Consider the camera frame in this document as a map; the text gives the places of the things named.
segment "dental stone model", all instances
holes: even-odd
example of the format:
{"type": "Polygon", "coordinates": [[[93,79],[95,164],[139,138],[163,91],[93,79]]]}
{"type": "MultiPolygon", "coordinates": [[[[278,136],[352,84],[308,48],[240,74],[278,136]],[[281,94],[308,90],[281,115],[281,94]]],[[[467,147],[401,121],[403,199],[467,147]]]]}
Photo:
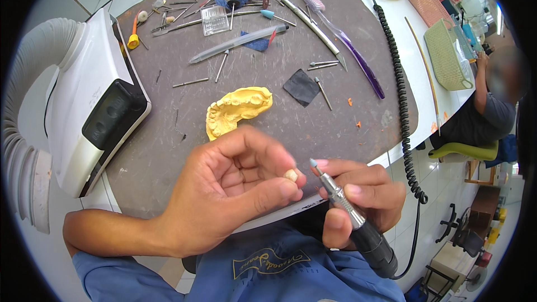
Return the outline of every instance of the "dental stone model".
{"type": "Polygon", "coordinates": [[[272,93],[265,87],[240,88],[207,109],[206,129],[210,141],[237,128],[241,119],[252,119],[272,106],[272,93]]]}

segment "pink basket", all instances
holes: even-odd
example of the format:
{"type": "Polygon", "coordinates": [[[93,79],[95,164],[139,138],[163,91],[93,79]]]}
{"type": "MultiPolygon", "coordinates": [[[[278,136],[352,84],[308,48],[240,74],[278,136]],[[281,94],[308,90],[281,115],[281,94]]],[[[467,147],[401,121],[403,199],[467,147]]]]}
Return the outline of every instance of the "pink basket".
{"type": "Polygon", "coordinates": [[[449,21],[451,17],[439,0],[409,0],[421,15],[422,19],[431,27],[441,18],[449,21]]]}

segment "blue articulating paper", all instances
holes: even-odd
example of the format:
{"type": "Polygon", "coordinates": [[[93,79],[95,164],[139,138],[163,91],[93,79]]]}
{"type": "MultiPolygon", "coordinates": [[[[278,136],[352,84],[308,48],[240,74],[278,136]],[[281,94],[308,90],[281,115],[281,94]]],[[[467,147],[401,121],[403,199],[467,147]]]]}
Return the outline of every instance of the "blue articulating paper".
{"type": "MultiPolygon", "coordinates": [[[[241,36],[246,35],[246,34],[248,34],[248,33],[244,32],[244,31],[241,31],[241,36]]],[[[260,38],[260,39],[256,39],[254,41],[245,43],[245,44],[243,44],[243,46],[248,47],[248,48],[253,49],[253,50],[264,51],[269,46],[269,40],[265,39],[265,38],[260,38]]]]}
{"type": "MultiPolygon", "coordinates": [[[[235,9],[238,9],[238,8],[241,8],[244,6],[244,4],[249,1],[249,0],[237,0],[240,4],[237,6],[235,5],[235,9]]],[[[222,6],[224,8],[226,8],[227,10],[231,11],[232,8],[228,5],[228,2],[226,0],[214,0],[214,2],[218,5],[218,6],[222,6]]]]}

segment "hand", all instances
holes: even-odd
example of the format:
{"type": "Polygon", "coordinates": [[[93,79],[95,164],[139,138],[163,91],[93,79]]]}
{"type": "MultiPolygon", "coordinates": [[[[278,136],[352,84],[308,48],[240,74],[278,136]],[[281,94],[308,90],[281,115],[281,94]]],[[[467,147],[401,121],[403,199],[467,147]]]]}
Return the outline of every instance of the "hand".
{"type": "Polygon", "coordinates": [[[241,126],[191,152],[154,226],[170,256],[202,254],[250,219],[300,200],[305,182],[282,144],[241,126]],[[282,177],[289,169],[295,182],[282,177]]]}
{"type": "MultiPolygon", "coordinates": [[[[343,187],[349,202],[357,205],[382,233],[399,221],[406,189],[402,182],[392,182],[384,167],[379,164],[367,167],[359,162],[341,159],[316,161],[321,171],[332,176],[343,187]]],[[[319,195],[328,198],[324,187],[319,190],[319,195]]],[[[323,229],[326,247],[356,250],[349,239],[351,231],[351,219],[346,211],[336,207],[328,210],[323,229]]]]}
{"type": "Polygon", "coordinates": [[[487,69],[487,63],[489,62],[489,56],[484,51],[480,51],[477,54],[477,70],[487,69]]]}

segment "wooden stick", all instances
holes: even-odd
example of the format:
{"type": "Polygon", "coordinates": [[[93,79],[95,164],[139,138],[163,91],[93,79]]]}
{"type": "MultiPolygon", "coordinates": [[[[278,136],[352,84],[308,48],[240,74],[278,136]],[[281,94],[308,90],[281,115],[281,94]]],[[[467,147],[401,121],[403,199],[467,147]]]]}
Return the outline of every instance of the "wooden stick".
{"type": "Polygon", "coordinates": [[[408,27],[410,28],[410,31],[412,32],[412,35],[414,36],[414,40],[416,40],[416,44],[418,45],[418,48],[420,50],[421,59],[423,60],[423,64],[425,65],[425,69],[427,71],[427,76],[429,77],[429,84],[431,85],[431,91],[433,92],[433,102],[434,102],[434,110],[437,114],[437,123],[438,123],[438,136],[440,137],[440,113],[438,112],[438,102],[436,100],[436,93],[434,92],[434,85],[433,85],[433,78],[431,77],[431,72],[429,71],[429,66],[427,65],[427,61],[425,60],[425,55],[423,55],[423,50],[421,49],[420,42],[418,41],[418,37],[416,36],[416,33],[414,33],[414,30],[412,29],[412,26],[410,25],[410,22],[406,17],[404,17],[406,20],[406,23],[408,24],[408,27]]]}

